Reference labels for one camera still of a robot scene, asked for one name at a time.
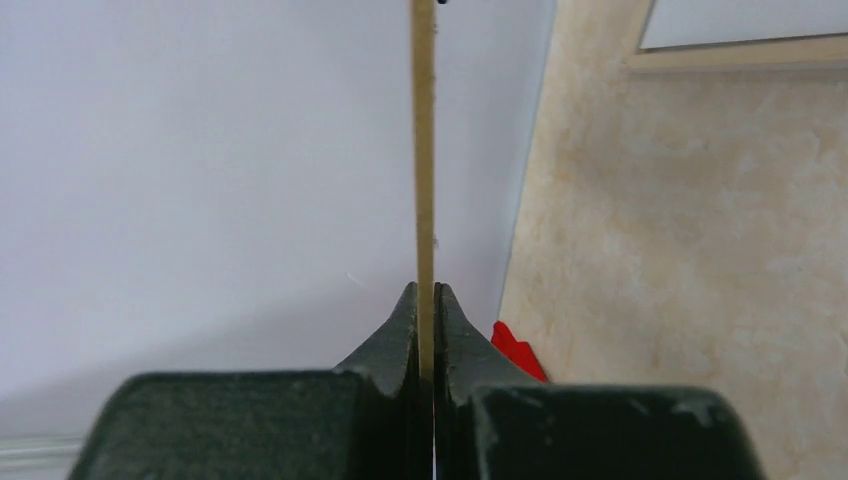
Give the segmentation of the brown cardboard backing board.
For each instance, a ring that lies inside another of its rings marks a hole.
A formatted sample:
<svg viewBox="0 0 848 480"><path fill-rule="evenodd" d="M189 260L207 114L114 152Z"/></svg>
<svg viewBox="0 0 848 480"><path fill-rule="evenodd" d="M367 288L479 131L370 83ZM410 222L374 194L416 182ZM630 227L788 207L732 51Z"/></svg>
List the brown cardboard backing board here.
<svg viewBox="0 0 848 480"><path fill-rule="evenodd" d="M419 377L434 380L435 3L409 3Z"/></svg>

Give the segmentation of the printed photo with white border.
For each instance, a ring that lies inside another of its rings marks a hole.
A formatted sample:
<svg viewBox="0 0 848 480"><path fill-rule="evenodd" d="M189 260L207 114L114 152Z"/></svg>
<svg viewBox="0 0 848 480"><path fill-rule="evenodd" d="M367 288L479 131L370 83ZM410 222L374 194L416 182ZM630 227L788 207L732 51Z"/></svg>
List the printed photo with white border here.
<svg viewBox="0 0 848 480"><path fill-rule="evenodd" d="M710 45L845 34L847 0L660 0L640 47Z"/></svg>

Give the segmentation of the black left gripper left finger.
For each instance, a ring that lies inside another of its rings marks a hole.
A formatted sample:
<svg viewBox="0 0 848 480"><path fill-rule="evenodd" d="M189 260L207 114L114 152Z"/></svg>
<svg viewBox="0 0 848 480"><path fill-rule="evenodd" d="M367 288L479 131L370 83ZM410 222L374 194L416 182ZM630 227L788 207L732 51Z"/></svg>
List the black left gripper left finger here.
<svg viewBox="0 0 848 480"><path fill-rule="evenodd" d="M74 479L417 479L416 287L329 370L146 373L107 401Z"/></svg>

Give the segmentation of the white wooden picture frame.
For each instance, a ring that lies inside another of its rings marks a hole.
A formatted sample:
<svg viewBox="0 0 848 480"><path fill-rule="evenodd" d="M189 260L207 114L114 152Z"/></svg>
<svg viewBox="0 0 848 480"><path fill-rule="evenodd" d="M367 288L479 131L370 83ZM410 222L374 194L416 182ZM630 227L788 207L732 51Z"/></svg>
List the white wooden picture frame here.
<svg viewBox="0 0 848 480"><path fill-rule="evenodd" d="M634 72L742 71L845 68L845 34L768 39L710 45L640 47L653 3L641 1L627 40L626 65Z"/></svg>

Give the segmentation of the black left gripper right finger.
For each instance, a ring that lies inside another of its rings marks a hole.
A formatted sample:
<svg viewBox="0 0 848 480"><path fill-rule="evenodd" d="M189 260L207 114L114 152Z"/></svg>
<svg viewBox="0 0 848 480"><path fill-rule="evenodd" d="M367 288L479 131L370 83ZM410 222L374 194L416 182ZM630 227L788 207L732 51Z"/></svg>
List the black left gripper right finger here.
<svg viewBox="0 0 848 480"><path fill-rule="evenodd" d="M741 419L684 385L543 383L435 300L435 462L441 479L761 479Z"/></svg>

